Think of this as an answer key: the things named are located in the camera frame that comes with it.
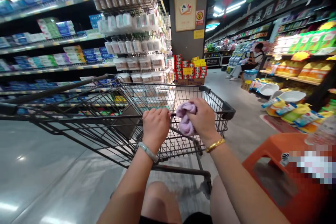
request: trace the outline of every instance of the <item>woman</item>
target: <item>woman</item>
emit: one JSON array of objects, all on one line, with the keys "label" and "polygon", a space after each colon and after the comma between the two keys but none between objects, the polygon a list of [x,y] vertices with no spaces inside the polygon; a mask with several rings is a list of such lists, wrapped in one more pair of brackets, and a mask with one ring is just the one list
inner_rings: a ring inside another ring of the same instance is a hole
[{"label": "woman", "polygon": [[[184,223],[289,224],[216,131],[215,113],[208,103],[202,98],[189,102],[197,107],[196,114],[188,113],[189,119],[205,147],[212,148],[210,155],[219,176],[213,181],[211,217],[194,213]],[[169,132],[170,116],[166,108],[144,112],[141,144],[147,148],[136,151],[98,224],[182,224],[177,201],[164,183],[153,182],[146,189],[153,155]]]},{"label": "woman", "polygon": [[230,79],[230,81],[238,79],[238,76],[240,72],[245,71],[245,70],[251,70],[254,69],[259,61],[262,60],[264,54],[263,51],[263,44],[259,43],[255,46],[254,51],[256,53],[256,56],[254,56],[253,52],[250,52],[249,59],[245,65],[237,65],[233,68],[229,76],[226,76],[226,79]]}]

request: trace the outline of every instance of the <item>framed picture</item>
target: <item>framed picture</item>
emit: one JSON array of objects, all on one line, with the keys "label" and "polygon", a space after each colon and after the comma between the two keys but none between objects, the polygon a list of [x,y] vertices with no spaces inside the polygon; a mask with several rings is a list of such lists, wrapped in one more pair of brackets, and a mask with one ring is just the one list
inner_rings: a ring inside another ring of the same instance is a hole
[{"label": "framed picture", "polygon": [[196,29],[196,0],[174,0],[175,29],[178,32]]}]

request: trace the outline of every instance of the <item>gold bracelet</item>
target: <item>gold bracelet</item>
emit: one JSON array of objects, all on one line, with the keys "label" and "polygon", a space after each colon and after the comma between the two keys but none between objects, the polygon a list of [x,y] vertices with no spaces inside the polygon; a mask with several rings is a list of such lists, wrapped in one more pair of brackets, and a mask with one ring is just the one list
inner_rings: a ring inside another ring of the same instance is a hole
[{"label": "gold bracelet", "polygon": [[218,145],[221,145],[221,144],[223,144],[223,143],[225,143],[225,139],[224,139],[224,138],[219,139],[216,143],[214,143],[214,144],[212,144],[210,147],[206,148],[206,149],[205,149],[205,152],[206,152],[206,153],[209,153],[209,152],[211,152],[213,149],[215,149]]}]

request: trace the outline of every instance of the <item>purple cloth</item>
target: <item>purple cloth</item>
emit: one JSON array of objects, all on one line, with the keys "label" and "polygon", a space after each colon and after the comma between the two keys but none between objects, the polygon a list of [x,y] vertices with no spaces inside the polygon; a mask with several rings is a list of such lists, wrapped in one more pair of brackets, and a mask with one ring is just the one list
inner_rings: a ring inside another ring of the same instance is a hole
[{"label": "purple cloth", "polygon": [[191,135],[195,135],[196,131],[195,131],[193,124],[189,120],[187,111],[189,111],[192,114],[196,114],[197,112],[196,105],[186,101],[177,108],[176,115],[182,118],[182,120],[178,124],[178,128],[180,129],[183,135],[191,136]]}]

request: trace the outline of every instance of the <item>stool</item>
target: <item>stool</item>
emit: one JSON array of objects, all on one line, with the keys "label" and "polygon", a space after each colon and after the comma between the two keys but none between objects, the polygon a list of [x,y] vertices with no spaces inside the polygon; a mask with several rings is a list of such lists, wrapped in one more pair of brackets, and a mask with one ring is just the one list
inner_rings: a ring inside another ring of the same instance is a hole
[{"label": "stool", "polygon": [[296,162],[284,162],[282,154],[290,151],[307,151],[310,147],[305,144],[307,137],[302,133],[281,133],[272,135],[266,139],[243,163],[242,165],[256,180],[260,187],[275,203],[275,200],[267,192],[253,172],[254,165],[260,158],[269,157],[270,165],[277,166],[296,185],[297,194],[285,206],[278,206],[281,212],[292,224],[313,224],[317,223],[317,218],[328,197],[326,185],[319,184],[316,179],[301,173],[296,167]]}]

